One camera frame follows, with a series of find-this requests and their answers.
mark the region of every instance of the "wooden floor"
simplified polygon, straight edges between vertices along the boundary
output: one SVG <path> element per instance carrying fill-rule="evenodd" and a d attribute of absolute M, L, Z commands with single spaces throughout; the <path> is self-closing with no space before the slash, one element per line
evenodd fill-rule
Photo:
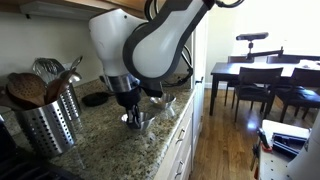
<path fill-rule="evenodd" d="M 190 180 L 251 180 L 252 145 L 256 143 L 256 128 L 261 127 L 262 115 L 260 103 L 255 103 L 250 110 L 250 103 L 240 101 L 238 119 L 234 122 L 231 109 L 232 92 L 229 92 L 227 106 L 224 106 L 225 91 L 219 90 L 215 100 L 213 116 L 209 116 L 211 90 L 206 89 L 202 132 L 196 149 L 194 170 Z M 281 102 L 275 100 L 269 120 L 278 121 Z M 301 120 L 302 110 L 296 118 L 293 108 L 288 109 L 284 123 L 310 128 L 316 113 L 308 113 L 306 120 Z"/>

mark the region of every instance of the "granite countertop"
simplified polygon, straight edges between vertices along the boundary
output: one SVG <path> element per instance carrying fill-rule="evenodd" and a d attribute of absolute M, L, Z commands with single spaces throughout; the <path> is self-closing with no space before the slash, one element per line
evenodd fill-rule
<path fill-rule="evenodd" d="M 76 92 L 79 98 L 85 95 L 81 89 Z M 125 109 L 114 96 L 96 107 L 86 107 L 79 101 L 82 114 L 72 120 L 76 145 L 50 162 L 83 179 L 153 179 L 194 94 L 179 87 L 164 92 L 176 96 L 172 109 L 157 109 L 149 97 L 142 96 L 140 111 L 155 115 L 145 131 L 131 130 L 120 121 Z M 30 149 L 21 133 L 14 139 L 19 146 Z"/>

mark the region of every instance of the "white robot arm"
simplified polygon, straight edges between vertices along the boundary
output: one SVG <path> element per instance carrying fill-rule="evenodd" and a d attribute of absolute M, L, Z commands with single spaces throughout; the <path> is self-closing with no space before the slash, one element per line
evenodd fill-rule
<path fill-rule="evenodd" d="M 214 4 L 236 7 L 242 2 L 226 5 L 217 0 L 167 0 L 148 23 L 121 9 L 89 21 L 106 84 L 118 104 L 126 108 L 130 128 L 141 127 L 137 106 L 140 89 L 148 96 L 162 96 L 160 81 L 175 71 L 185 42 L 206 12 Z"/>

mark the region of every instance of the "stainless steel utensil holder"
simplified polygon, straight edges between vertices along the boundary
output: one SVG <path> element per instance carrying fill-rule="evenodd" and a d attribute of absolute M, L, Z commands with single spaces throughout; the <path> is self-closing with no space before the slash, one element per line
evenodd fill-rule
<path fill-rule="evenodd" d="M 79 118 L 81 109 L 72 84 L 70 84 L 68 89 L 60 95 L 60 99 L 67 111 L 69 119 L 72 120 Z"/>
<path fill-rule="evenodd" d="M 70 120 L 60 99 L 14 114 L 31 146 L 40 156 L 54 157 L 75 144 Z"/>

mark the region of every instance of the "dark wooden table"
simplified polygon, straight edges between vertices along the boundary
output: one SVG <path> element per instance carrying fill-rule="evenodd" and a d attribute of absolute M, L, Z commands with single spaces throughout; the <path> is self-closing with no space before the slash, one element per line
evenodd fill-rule
<path fill-rule="evenodd" d="M 250 67 L 250 68 L 279 68 L 283 67 L 281 74 L 280 83 L 288 83 L 289 78 L 292 75 L 294 68 L 303 68 L 304 64 L 267 64 L 265 62 L 255 62 L 255 63 L 226 63 L 218 62 L 215 64 L 211 71 L 212 75 L 212 88 L 211 88 L 211 102 L 210 102 L 210 116 L 212 116 L 214 101 L 218 92 L 218 85 L 220 81 L 229 81 L 238 79 L 240 67 Z M 314 65 L 310 69 L 320 70 L 320 66 Z"/>

